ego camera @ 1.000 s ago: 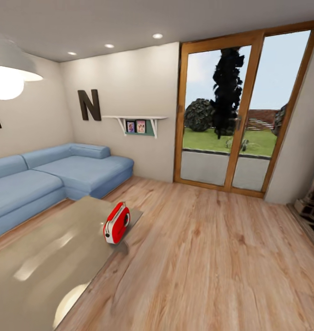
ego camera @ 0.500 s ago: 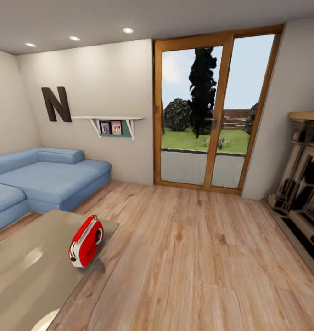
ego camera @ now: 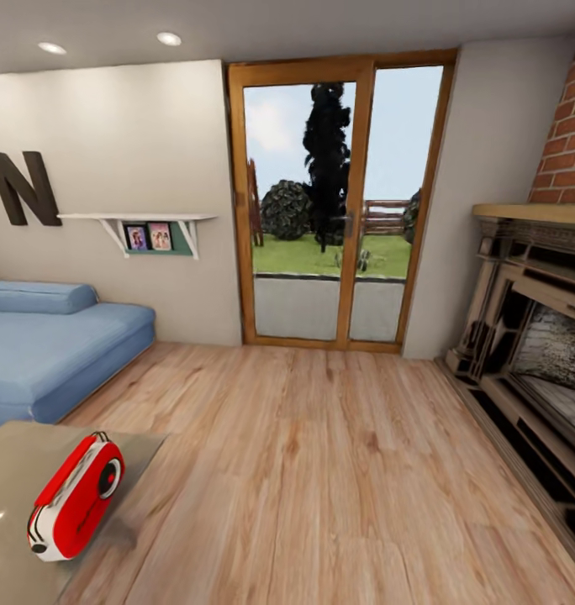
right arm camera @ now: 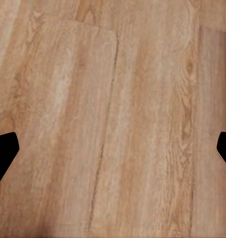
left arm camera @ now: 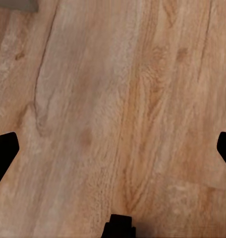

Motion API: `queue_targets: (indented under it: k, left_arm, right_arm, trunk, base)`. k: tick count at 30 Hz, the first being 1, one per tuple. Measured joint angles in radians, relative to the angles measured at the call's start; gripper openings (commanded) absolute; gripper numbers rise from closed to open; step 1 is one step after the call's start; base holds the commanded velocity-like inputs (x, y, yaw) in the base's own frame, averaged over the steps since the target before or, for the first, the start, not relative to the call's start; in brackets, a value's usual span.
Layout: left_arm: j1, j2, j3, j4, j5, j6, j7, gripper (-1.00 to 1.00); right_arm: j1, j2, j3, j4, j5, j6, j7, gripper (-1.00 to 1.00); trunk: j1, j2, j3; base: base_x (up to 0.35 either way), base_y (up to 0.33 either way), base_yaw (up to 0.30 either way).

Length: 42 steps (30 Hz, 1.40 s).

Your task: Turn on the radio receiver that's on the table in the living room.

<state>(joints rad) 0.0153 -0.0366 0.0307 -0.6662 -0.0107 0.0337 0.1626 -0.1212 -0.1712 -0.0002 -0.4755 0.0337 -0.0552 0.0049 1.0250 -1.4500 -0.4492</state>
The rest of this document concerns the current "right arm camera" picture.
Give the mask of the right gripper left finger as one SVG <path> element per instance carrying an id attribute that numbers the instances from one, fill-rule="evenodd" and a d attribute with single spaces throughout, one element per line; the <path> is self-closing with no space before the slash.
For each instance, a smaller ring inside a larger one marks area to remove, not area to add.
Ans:
<path id="1" fill-rule="evenodd" d="M 15 132 L 0 135 L 0 181 L 19 152 L 19 142 Z"/>

